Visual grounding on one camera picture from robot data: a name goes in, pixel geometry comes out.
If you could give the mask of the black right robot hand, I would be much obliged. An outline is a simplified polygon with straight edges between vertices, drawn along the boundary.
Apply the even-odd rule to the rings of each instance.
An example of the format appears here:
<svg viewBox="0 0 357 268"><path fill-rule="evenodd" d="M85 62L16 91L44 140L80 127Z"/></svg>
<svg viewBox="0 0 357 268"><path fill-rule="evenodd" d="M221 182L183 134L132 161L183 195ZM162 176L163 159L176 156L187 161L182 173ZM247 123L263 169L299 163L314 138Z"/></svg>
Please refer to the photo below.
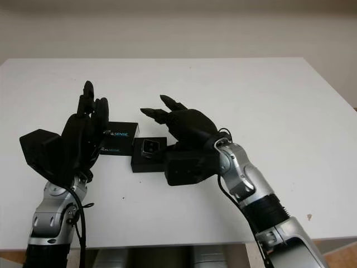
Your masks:
<svg viewBox="0 0 357 268"><path fill-rule="evenodd" d="M215 123L196 109L188 109L167 95L161 95L169 112L163 109L141 108L140 111L160 125L166 125L177 140L170 151L213 150L216 141L231 142L231 135L220 132Z"/></svg>

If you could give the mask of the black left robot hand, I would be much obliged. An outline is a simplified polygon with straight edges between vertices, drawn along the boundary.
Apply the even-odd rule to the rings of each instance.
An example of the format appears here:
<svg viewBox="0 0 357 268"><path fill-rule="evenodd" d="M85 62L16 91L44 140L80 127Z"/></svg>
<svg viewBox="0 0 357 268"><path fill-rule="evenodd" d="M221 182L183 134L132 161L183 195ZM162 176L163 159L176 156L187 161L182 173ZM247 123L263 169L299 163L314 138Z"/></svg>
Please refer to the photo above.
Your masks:
<svg viewBox="0 0 357 268"><path fill-rule="evenodd" d="M98 159L108 122L108 100L95 99L92 82L85 82L77 111L69 117L61 134L65 160L59 178L66 186L69 187L76 176L93 178L90 168Z"/></svg>

